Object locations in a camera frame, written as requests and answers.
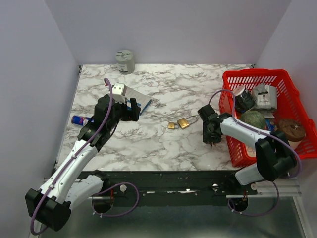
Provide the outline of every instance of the energy drink can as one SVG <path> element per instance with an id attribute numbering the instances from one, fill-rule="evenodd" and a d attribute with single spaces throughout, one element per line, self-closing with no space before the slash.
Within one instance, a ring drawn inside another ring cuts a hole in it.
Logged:
<path id="1" fill-rule="evenodd" d="M 88 117 L 73 116 L 71 119 L 71 123 L 75 124 L 75 125 L 85 126 L 89 120 L 90 120 L 90 118 L 88 118 Z"/>

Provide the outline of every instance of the green rock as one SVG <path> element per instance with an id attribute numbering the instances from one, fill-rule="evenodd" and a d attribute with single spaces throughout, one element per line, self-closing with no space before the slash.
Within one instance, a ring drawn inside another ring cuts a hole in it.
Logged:
<path id="1" fill-rule="evenodd" d="M 258 111 L 247 111 L 241 115 L 240 120 L 258 129 L 266 128 L 265 117 Z"/>

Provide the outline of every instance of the silver canister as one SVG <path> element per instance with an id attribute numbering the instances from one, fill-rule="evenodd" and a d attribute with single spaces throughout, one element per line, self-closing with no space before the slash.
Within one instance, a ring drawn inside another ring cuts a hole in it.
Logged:
<path id="1" fill-rule="evenodd" d="M 134 56 L 130 50 L 118 51 L 115 55 L 117 61 L 117 67 L 120 73 L 130 74 L 135 69 Z"/>

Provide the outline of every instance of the gold padlock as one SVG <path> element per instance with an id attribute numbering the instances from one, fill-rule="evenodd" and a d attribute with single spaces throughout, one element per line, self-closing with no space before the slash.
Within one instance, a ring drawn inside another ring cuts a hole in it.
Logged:
<path id="1" fill-rule="evenodd" d="M 178 124 L 176 124 L 174 122 L 169 122 L 168 123 L 168 129 L 174 130 L 174 129 L 178 129 L 178 128 L 179 128 Z"/>
<path id="2" fill-rule="evenodd" d="M 189 123 L 189 122 L 187 121 L 187 119 L 189 119 L 189 118 L 195 118 L 195 121 Z M 197 116 L 189 116 L 189 117 L 187 117 L 187 118 L 179 119 L 179 120 L 177 121 L 177 123 L 179 124 L 180 128 L 185 129 L 185 128 L 189 127 L 190 124 L 195 123 L 197 120 L 198 120 L 198 117 L 197 117 Z"/>

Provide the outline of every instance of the white marble table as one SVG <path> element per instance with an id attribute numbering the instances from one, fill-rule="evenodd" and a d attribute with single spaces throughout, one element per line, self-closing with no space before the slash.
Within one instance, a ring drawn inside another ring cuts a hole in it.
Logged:
<path id="1" fill-rule="evenodd" d="M 222 74 L 248 65 L 224 64 L 137 64 L 133 74 L 122 75 L 116 65 L 84 65 L 79 79 L 70 118 L 90 117 L 99 97 L 108 93 L 103 83 L 128 87 L 152 98 L 138 122 L 120 122 L 114 136 L 84 170 L 109 171 L 179 171 L 233 169 L 226 140 L 213 146 L 203 143 L 202 121 L 182 130 L 167 129 L 176 121 L 208 103 L 213 92 L 222 87 Z M 218 109 L 219 95 L 211 102 Z M 81 127 L 70 119 L 64 136 L 58 165 L 66 158 Z"/>

